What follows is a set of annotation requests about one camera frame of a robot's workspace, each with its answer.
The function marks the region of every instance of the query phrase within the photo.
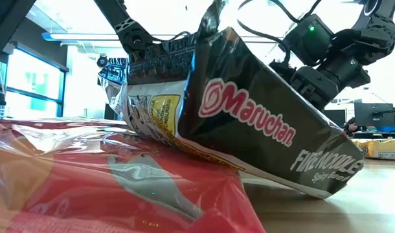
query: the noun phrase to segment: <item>maruchan logo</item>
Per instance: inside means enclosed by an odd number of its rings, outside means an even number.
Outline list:
[[[293,143],[296,131],[283,122],[282,114],[274,115],[264,106],[256,104],[249,98],[248,91],[238,90],[234,82],[225,83],[221,78],[215,78],[206,85],[199,117],[213,117],[221,111],[287,147]]]

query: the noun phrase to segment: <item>black snack bag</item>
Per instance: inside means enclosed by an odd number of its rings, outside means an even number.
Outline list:
[[[144,137],[210,161],[331,196],[363,167],[361,152],[232,28],[218,31],[224,6],[214,0],[198,32],[174,49],[156,52],[173,48],[170,41],[141,59],[130,54],[120,95],[126,122]],[[168,68],[173,61],[177,68]]]

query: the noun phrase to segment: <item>desk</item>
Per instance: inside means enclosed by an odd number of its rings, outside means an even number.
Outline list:
[[[382,133],[382,132],[357,132],[353,134],[353,139],[395,139],[395,132]]]
[[[325,201],[252,175],[242,179],[267,233],[395,233],[395,161],[367,159]]]

